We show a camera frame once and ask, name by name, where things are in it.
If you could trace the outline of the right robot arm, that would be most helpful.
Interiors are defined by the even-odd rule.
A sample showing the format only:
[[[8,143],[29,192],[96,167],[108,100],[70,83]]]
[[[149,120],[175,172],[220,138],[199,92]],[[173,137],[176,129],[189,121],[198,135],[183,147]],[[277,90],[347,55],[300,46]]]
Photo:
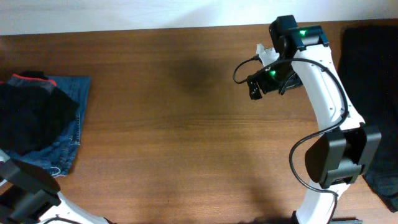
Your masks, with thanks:
[[[269,33],[273,46],[257,45],[254,58],[262,68],[245,83],[253,100],[271,91],[305,88],[318,131],[311,134],[315,142],[305,153],[307,193],[291,221],[332,223],[341,195],[368,171],[381,133],[365,123],[346,94],[322,27],[300,27],[294,16],[279,16]]]

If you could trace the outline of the black leggings red grey waistband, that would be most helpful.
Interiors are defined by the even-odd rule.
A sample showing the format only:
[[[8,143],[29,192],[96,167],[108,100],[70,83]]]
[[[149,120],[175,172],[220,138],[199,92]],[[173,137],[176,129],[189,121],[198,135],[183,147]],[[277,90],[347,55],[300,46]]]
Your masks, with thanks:
[[[16,87],[40,87],[49,93],[57,87],[56,81],[46,77],[44,72],[32,70],[13,74],[5,83]]]

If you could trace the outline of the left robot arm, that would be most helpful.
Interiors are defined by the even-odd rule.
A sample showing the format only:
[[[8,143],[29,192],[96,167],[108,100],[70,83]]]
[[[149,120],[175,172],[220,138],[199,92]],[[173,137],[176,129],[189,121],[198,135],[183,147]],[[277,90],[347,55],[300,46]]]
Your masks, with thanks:
[[[113,224],[69,201],[58,182],[41,167],[10,158],[1,152],[1,223]]]

